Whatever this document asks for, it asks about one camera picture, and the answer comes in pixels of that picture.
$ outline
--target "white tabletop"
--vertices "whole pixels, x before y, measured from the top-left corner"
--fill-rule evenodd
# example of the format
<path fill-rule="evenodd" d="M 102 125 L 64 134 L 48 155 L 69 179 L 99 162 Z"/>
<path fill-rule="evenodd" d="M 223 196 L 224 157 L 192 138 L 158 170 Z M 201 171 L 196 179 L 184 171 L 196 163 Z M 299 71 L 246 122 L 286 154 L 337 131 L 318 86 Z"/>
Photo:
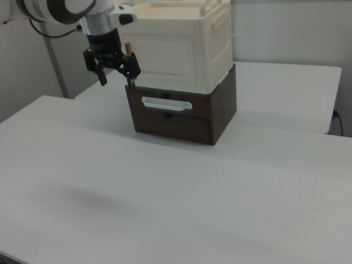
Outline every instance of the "white tabletop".
<path fill-rule="evenodd" d="M 232 122 L 310 133 L 328 133 L 341 69 L 310 65 L 236 63 L 238 111 Z M 127 105 L 126 79 L 107 75 L 76 100 Z"/>
<path fill-rule="evenodd" d="M 352 140 L 230 123 L 139 134 L 42 97 L 0 124 L 0 250 L 29 264 L 350 263 Z"/>

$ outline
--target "dark brown wooden drawer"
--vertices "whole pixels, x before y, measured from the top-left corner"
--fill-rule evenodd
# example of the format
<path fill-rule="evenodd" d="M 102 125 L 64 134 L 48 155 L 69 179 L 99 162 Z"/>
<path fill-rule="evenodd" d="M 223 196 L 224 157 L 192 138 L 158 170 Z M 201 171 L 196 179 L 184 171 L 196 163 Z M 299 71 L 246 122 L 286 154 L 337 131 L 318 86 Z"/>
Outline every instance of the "dark brown wooden drawer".
<path fill-rule="evenodd" d="M 193 117 L 209 117 L 209 105 L 210 105 L 210 98 L 208 96 L 197 95 L 193 93 L 187 92 L 168 92 L 165 90 L 158 90 L 158 89 L 148 89 L 148 88 L 141 88 L 136 87 L 136 89 L 130 90 L 130 103 L 133 109 L 151 109 L 145 107 L 142 102 L 142 97 L 153 97 L 153 98 L 163 98 L 169 100 L 176 100 L 176 101 L 186 101 L 192 104 L 192 109 L 186 109 L 182 112 L 166 110 L 166 109 L 157 109 L 153 108 L 153 111 L 159 112 L 166 112 L 166 113 L 179 113 L 186 116 L 193 116 Z"/>
<path fill-rule="evenodd" d="M 207 118 L 192 117 L 150 109 L 132 110 L 137 132 L 210 144 L 210 125 Z"/>

